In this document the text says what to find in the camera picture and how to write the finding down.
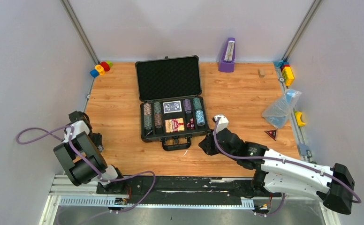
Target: metronome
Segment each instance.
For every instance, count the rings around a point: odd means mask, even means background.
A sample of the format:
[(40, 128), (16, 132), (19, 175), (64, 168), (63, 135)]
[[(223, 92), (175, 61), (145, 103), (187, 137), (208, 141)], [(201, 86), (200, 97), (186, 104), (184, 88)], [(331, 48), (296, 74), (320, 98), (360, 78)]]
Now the metronome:
[(235, 39), (230, 37), (226, 41), (226, 46), (220, 56), (218, 71), (232, 73), (235, 70)]

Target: wooden floor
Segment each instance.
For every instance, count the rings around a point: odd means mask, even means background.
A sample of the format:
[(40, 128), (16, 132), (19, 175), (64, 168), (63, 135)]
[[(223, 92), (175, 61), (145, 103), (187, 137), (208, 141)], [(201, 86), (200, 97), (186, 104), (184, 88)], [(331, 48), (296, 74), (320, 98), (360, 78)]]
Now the wooden floor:
[[(259, 68), (265, 70), (265, 78), (259, 78)], [(289, 122), (278, 130), (277, 141), (264, 132), (273, 126), (261, 113), (282, 94), (272, 63), (237, 63), (233, 73), (219, 72), (216, 63), (201, 63), (200, 72), (208, 119), (222, 113), (229, 120), (229, 130), (244, 141), (299, 158)], [(86, 112), (93, 131), (103, 135), (108, 165), (115, 165), (123, 174), (146, 170), (182, 176), (254, 174), (226, 156), (206, 155), (198, 146), (203, 136), (194, 137), (187, 152), (164, 151), (160, 142), (144, 143), (140, 138), (140, 104), (134, 63), (114, 63), (109, 72), (96, 78)]]

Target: yellow toy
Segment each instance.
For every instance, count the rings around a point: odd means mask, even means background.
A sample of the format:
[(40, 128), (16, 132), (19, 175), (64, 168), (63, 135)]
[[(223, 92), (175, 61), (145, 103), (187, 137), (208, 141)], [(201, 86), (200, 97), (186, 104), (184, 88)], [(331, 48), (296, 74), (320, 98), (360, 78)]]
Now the yellow toy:
[(103, 69), (103, 67), (101, 65), (96, 65), (95, 69), (99, 72), (99, 75), (105, 74), (105, 69)]
[(291, 67), (287, 66), (287, 65), (284, 66), (281, 73), (283, 74), (286, 86), (290, 86), (292, 84), (292, 82), (294, 81), (294, 75), (293, 75), (293, 71), (291, 70)]
[(302, 112), (295, 111), (294, 114), (295, 114), (296, 123), (298, 124), (298, 126), (300, 126), (300, 127), (305, 126), (306, 123), (302, 122), (302, 119), (301, 119)]

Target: open briefcase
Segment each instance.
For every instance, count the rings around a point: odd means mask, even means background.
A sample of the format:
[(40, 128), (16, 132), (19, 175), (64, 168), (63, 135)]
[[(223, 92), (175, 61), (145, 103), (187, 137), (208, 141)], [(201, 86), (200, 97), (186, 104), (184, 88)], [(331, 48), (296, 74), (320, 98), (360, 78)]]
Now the open briefcase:
[[(138, 61), (135, 68), (144, 142), (160, 141), (166, 151), (180, 150), (190, 147), (193, 136), (206, 134), (198, 56)], [(167, 145), (169, 139), (174, 144)]]

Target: white wall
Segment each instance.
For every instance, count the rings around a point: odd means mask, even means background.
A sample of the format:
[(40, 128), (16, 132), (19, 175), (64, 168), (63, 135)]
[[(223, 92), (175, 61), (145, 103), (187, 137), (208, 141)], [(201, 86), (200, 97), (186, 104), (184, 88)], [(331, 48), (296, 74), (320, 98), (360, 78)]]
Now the white wall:
[(324, 1), (289, 61), (314, 159), (346, 165), (363, 200), (341, 222), (364, 224), (364, 1)]
[(312, 0), (70, 0), (100, 60), (198, 55), (217, 61), (228, 37), (237, 61), (279, 60)]
[(82, 110), (93, 66), (58, 0), (0, 0), (0, 225), (37, 224), (61, 171), (57, 140), (20, 146), (15, 135)]

